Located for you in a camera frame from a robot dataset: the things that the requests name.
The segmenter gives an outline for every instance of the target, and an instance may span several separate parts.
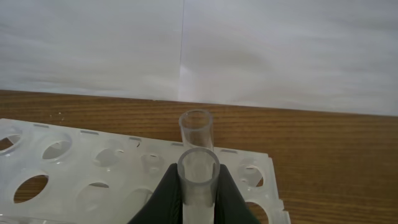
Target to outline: white paper sheet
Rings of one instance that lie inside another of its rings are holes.
[[[0,89],[176,100],[183,0],[1,1]]]
[[[398,115],[398,1],[185,0],[179,100]]]

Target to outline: wooden table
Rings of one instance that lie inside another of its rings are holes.
[[[0,91],[0,118],[169,141],[181,141],[178,117],[194,108],[213,113],[216,146],[273,158],[293,224],[398,223],[395,117]],[[20,188],[15,200],[45,181]]]

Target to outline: clear tube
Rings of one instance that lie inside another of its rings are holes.
[[[213,117],[207,110],[190,110],[178,122],[186,150],[204,147],[213,151]]]
[[[208,149],[184,152],[177,163],[182,186],[184,224],[213,223],[220,162]]]

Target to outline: brown wooden surface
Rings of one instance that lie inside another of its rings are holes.
[[[181,141],[178,117],[193,108],[213,113],[216,146],[273,158],[293,224],[398,223],[395,117],[0,91],[0,118],[169,141]]]

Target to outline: test tube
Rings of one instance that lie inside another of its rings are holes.
[[[186,150],[203,147],[213,151],[213,117],[207,110],[190,110],[178,122]]]
[[[183,223],[213,223],[220,162],[202,147],[185,151],[177,163],[182,187]]]

